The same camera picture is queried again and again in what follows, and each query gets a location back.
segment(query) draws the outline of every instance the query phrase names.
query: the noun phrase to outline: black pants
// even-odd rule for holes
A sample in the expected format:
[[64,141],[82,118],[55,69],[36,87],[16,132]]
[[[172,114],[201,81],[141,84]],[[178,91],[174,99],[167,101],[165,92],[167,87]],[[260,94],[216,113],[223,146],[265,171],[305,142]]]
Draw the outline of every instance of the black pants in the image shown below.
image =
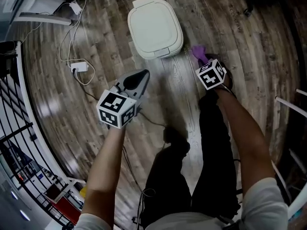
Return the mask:
[[173,213],[200,212],[232,219],[239,209],[230,137],[217,99],[217,94],[211,91],[199,102],[203,169],[193,196],[180,173],[186,144],[172,143],[156,155],[146,182],[145,189],[152,188],[155,194],[144,198],[141,214],[144,228]]

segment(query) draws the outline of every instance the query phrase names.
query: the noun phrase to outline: power adapter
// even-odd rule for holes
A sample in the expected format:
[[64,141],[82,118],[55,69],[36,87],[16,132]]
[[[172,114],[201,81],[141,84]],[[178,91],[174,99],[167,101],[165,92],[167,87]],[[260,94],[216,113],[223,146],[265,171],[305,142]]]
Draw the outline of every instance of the power adapter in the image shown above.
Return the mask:
[[71,64],[71,72],[83,72],[88,70],[88,64],[85,61],[78,62],[78,63],[72,63]]

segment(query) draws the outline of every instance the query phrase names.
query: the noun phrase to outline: white t-shirt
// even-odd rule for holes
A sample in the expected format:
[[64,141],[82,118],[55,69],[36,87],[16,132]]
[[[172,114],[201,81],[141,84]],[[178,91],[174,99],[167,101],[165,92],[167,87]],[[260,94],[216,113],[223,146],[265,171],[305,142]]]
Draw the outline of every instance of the white t-shirt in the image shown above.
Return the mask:
[[[221,230],[225,224],[202,213],[182,212],[162,217],[146,230]],[[287,230],[288,206],[274,178],[254,184],[243,199],[241,230]],[[74,230],[111,230],[101,218],[81,214]]]

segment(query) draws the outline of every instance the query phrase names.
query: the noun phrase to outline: person's arm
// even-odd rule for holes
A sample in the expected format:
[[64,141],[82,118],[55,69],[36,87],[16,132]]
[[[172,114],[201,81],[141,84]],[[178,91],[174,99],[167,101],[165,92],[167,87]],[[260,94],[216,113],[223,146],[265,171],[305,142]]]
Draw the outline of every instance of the person's arm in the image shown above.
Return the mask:
[[240,102],[229,92],[215,90],[225,109],[231,132],[241,159],[243,195],[256,182],[267,177],[274,178],[269,146],[264,135]]
[[91,167],[82,214],[90,213],[113,228],[115,191],[119,180],[125,128],[110,128]]

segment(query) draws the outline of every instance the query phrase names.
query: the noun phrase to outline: wooden floor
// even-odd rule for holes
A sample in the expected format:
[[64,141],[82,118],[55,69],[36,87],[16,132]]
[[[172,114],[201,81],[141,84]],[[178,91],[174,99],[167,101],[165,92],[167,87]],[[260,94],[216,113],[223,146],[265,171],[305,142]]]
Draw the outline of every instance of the wooden floor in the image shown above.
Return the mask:
[[[274,98],[291,101],[299,86],[295,46],[279,5],[256,8],[246,18],[244,0],[166,0],[181,24],[183,49],[175,57],[145,61],[137,54],[127,25],[132,1],[88,0],[71,50],[72,58],[86,58],[96,68],[86,90],[99,98],[123,73],[148,69],[151,79],[143,113],[187,135],[191,150],[182,173],[193,191],[202,168],[198,100],[205,91],[195,76],[198,65],[190,49],[205,45],[208,53],[219,54],[231,70],[239,101],[260,125],[272,159],[278,161],[289,112]],[[14,39],[23,40],[36,26],[16,23]],[[30,34],[24,43],[25,67],[40,123],[54,152],[69,173],[86,179],[107,129],[98,123],[96,100],[84,95],[70,69],[59,60],[59,45],[68,29],[45,23]],[[69,39],[63,45],[64,56],[68,43]],[[83,81],[91,74],[82,74]],[[160,126],[140,115],[128,125],[125,146],[142,187],[163,146],[162,133]],[[116,220],[127,229],[132,229],[139,195],[123,159],[115,212]]]

